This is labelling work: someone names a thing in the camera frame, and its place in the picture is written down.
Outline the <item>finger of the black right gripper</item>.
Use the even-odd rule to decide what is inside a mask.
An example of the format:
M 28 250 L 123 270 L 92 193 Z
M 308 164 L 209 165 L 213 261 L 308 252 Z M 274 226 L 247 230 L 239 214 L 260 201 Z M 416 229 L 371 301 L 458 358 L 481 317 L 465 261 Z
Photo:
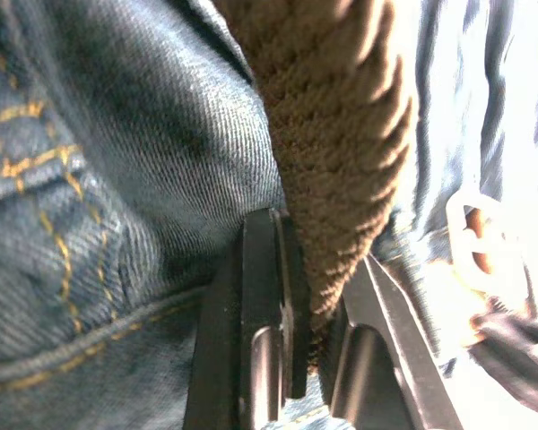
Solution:
M 482 339 L 474 360 L 513 398 L 538 413 L 538 322 L 516 314 L 485 314 L 473 323 Z

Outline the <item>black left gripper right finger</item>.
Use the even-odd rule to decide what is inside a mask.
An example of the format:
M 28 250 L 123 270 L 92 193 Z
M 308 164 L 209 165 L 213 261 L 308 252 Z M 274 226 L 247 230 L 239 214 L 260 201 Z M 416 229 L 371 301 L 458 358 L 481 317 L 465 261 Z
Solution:
M 463 427 L 412 303 L 373 256 L 343 289 L 321 387 L 330 415 L 355 429 Z

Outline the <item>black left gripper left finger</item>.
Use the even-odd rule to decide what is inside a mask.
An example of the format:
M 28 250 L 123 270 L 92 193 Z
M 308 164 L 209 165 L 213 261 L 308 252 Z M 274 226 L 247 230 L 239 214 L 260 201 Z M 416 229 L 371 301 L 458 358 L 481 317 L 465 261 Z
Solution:
M 197 327 L 185 429 L 262 429 L 305 397 L 309 288 L 290 217 L 247 215 Z

